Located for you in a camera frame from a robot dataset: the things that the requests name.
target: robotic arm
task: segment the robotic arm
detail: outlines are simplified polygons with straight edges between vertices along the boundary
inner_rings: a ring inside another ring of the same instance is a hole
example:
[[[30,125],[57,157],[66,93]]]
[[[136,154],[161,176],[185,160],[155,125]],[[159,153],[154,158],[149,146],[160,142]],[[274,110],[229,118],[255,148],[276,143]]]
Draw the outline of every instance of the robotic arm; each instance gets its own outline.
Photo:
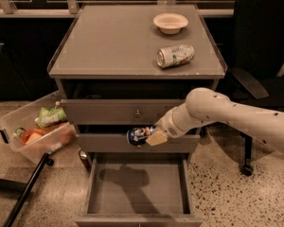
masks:
[[[227,124],[284,154],[284,113],[235,103],[206,88],[190,91],[185,103],[168,111],[154,127],[148,128],[143,140],[156,146],[214,122]]]

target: floor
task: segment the floor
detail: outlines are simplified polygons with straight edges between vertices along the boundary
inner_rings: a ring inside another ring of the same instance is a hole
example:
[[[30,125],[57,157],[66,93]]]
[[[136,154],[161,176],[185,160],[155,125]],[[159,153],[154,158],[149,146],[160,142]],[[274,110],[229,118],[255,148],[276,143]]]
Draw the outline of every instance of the floor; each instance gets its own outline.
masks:
[[[27,102],[0,102],[0,117]],[[207,226],[284,226],[284,156],[255,144],[254,174],[240,174],[244,152],[240,134],[223,125],[207,128],[192,154],[189,182],[194,212]],[[14,227],[77,226],[84,210],[89,173],[78,157],[77,142],[51,156]],[[11,151],[0,136],[0,178],[27,182],[35,165]],[[0,190],[0,226],[18,194]]]

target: plastic bin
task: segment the plastic bin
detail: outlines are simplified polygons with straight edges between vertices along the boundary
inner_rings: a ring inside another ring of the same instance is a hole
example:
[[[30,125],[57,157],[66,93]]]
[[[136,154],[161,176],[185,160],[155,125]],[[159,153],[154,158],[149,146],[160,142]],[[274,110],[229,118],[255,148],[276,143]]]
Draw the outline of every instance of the plastic bin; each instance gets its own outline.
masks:
[[[60,100],[59,92],[55,92],[0,118],[0,132],[4,141],[13,151],[22,153],[35,164],[39,163],[45,152],[51,154],[70,143],[75,138],[76,132],[74,126],[68,122],[25,146],[15,134],[19,128],[25,130],[37,128],[35,118],[38,117],[41,108],[53,108],[56,101]]]

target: drawer knob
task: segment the drawer knob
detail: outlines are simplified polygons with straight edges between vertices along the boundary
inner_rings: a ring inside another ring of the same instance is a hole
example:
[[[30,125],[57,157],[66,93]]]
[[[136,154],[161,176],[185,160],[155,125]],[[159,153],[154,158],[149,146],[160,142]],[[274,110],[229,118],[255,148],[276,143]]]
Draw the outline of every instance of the drawer knob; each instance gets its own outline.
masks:
[[[134,117],[140,118],[140,117],[142,117],[142,113],[139,110],[136,110],[135,113],[134,113]]]

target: table top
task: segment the table top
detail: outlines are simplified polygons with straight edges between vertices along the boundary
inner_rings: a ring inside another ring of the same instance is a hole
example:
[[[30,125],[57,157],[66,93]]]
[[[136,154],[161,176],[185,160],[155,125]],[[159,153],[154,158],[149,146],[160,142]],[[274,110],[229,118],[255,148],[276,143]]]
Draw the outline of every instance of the table top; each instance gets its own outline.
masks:
[[[166,35],[153,23],[161,13],[178,13],[188,26]],[[87,5],[49,75],[56,79],[221,79],[223,60],[194,5]],[[162,69],[160,48],[192,44],[187,64]]]

